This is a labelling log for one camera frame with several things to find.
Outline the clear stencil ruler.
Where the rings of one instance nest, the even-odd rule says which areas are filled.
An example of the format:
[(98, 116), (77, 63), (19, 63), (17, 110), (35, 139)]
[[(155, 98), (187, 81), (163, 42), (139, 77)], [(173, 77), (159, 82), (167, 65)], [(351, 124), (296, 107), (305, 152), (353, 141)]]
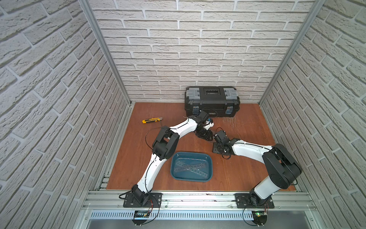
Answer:
[(201, 177), (208, 178), (208, 173), (201, 170), (202, 168), (206, 168), (206, 167), (207, 167), (206, 163), (198, 163), (198, 164), (189, 165), (189, 164), (183, 163), (181, 161), (177, 161), (173, 170), (175, 173), (190, 171)]
[(189, 165), (182, 161), (176, 161), (175, 166), (173, 168), (174, 172), (183, 172), (183, 171), (198, 171), (201, 168), (207, 167), (206, 163), (198, 163)]
[(177, 175), (178, 173), (187, 172), (187, 171), (195, 173), (199, 169), (200, 166), (201, 166), (201, 163), (189, 165), (189, 164), (183, 163), (182, 161), (176, 161), (175, 165), (174, 165), (174, 169), (173, 169), (173, 174)]

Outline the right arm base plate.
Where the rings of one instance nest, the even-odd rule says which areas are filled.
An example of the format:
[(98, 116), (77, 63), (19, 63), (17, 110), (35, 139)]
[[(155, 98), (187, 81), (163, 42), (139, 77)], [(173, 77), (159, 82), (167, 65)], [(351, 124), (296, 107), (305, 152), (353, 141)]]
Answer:
[(235, 193), (235, 202), (238, 209), (274, 209), (272, 196), (260, 199), (254, 193)]

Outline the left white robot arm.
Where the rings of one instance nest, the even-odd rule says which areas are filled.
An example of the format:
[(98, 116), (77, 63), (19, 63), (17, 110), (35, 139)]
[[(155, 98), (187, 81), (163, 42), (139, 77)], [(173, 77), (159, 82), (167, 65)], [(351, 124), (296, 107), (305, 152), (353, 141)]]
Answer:
[(140, 204), (146, 204), (150, 199), (150, 192), (160, 169), (175, 153), (179, 139), (194, 132), (197, 137), (211, 141), (213, 133), (210, 128), (213, 126), (213, 119), (209, 117), (208, 113), (201, 111), (197, 115), (189, 116), (184, 122), (176, 126), (161, 127), (151, 147), (152, 155), (149, 165), (142, 178), (131, 189), (133, 197)]

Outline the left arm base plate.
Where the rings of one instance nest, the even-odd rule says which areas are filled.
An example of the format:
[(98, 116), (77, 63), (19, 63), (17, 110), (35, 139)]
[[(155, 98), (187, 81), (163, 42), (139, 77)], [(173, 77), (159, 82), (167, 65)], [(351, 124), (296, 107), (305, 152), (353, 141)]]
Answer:
[(162, 193), (152, 192), (149, 195), (145, 195), (142, 199), (136, 198), (134, 193), (127, 193), (124, 197), (124, 208), (159, 208), (162, 202)]

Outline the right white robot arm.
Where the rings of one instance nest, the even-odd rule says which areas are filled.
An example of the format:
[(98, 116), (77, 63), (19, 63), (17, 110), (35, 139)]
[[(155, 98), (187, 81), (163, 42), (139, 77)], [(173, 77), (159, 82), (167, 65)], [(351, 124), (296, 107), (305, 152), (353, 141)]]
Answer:
[(287, 189), (302, 173), (302, 167), (281, 144), (261, 146), (241, 139), (214, 136), (213, 152), (222, 156), (244, 156), (266, 166), (268, 176), (250, 190), (252, 205), (263, 205), (272, 194)]

